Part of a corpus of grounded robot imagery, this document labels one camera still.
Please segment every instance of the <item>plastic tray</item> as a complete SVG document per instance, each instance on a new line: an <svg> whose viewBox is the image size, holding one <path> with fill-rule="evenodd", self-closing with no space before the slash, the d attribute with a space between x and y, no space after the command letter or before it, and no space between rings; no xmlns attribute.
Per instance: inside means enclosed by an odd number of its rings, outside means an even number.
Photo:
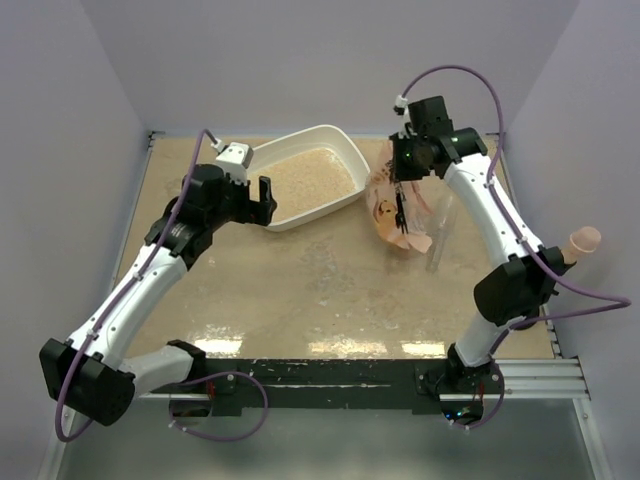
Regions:
<svg viewBox="0 0 640 480"><path fill-rule="evenodd" d="M336 198L334 201L316 207L313 210L280 222L273 222L268 227L265 227L267 230L283 232L328 215L353 203L364 191L370 172L369 165L351 139L342 130L333 125L318 125L256 147L249 170L250 172L260 170L281 160L316 148L327 148L336 155L351 175L356 189L347 196Z"/></svg>

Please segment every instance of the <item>wet surface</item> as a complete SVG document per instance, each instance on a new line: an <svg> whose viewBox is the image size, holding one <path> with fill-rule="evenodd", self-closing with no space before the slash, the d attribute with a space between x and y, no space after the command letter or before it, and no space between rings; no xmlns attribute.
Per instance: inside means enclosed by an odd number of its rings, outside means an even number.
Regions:
<svg viewBox="0 0 640 480"><path fill-rule="evenodd" d="M355 142L376 160L382 140ZM179 193L193 145L193 138L156 140L120 275ZM213 158L205 145L201 161ZM437 178L423 180L422 191L433 207L450 193ZM364 198L287 232L228 224L160 302L129 356L176 338L215 357L443 356L473 316L473 287L490 271L480 231L459 202L457 211L435 272L428 255L379 239ZM512 335L498 356L552 358L545 326Z"/></svg>

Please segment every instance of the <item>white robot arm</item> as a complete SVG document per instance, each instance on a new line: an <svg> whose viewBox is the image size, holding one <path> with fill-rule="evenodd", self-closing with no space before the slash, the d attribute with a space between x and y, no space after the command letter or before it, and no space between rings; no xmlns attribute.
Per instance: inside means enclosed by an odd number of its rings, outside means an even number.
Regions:
<svg viewBox="0 0 640 480"><path fill-rule="evenodd" d="M454 130L442 97L396 103L395 110L403 116L404 125L390 137L393 180L415 181L431 174L444 180L470 212L489 253L493 271L474 289L477 312L471 325L449 348L442 368L425 375L425 386L435 397L443 388L448 392L474 392L491 377L492 354L506 334L526 319L538 317L540 307L556 294L555 280L521 241L526 240L533 253L558 276L573 266L576 256L570 250L545 247L527 227L500 183L487 178L491 160L477 132L470 128ZM494 195L522 232L522 240L505 219ZM398 203L396 223L406 228L402 198ZM590 237L586 243L591 243L593 251L599 234L595 229L586 230L586 234Z"/></svg>
<svg viewBox="0 0 640 480"><path fill-rule="evenodd" d="M214 164L195 166L175 223L166 228L178 197L153 224L133 266L100 308L64 343L50 339L41 349L40 362L53 399L62 394L66 405L110 425L135 397L202 376L204 352L179 340L148 355L129 360L124 355L158 302L211 246L215 231L227 222L271 222L277 204L270 180L260 177L259 201L249 198L252 149L231 143L219 150ZM82 358L73 367L79 351ZM65 389L69 375L73 382Z"/></svg>

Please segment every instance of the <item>glass panel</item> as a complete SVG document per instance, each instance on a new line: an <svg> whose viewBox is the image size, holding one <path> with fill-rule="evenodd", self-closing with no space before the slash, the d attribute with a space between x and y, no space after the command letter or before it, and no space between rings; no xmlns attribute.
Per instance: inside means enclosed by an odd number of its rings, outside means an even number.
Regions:
<svg viewBox="0 0 640 480"><path fill-rule="evenodd" d="M233 435L258 410L198 428ZM167 428L167 401L141 400L70 444L65 480L592 479L573 403L507 401L470 434L404 411L273 410L247 440L220 444Z"/></svg>

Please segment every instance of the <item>enclosure wall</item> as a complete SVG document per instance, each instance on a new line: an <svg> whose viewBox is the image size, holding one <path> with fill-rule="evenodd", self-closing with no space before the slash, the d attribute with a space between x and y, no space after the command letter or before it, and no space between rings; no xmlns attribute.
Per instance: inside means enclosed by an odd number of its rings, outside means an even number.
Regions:
<svg viewBox="0 0 640 480"><path fill-rule="evenodd" d="M38 351L104 297L144 159L142 123L76 0L0 3L0 477L52 430Z"/></svg>
<svg viewBox="0 0 640 480"><path fill-rule="evenodd" d="M512 127L507 159L523 216L549 244L581 225L600 250L571 272L579 284L638 301L640 257L640 6L582 0ZM592 305L562 295L554 311ZM637 478L639 309L558 324L565 355L580 355L616 478Z"/></svg>
<svg viewBox="0 0 640 480"><path fill-rule="evenodd" d="M389 134L420 71L485 72L515 117L577 0L82 0L131 103L154 129L282 133L322 123ZM460 73L412 93L444 95L456 124L495 131L491 98Z"/></svg>

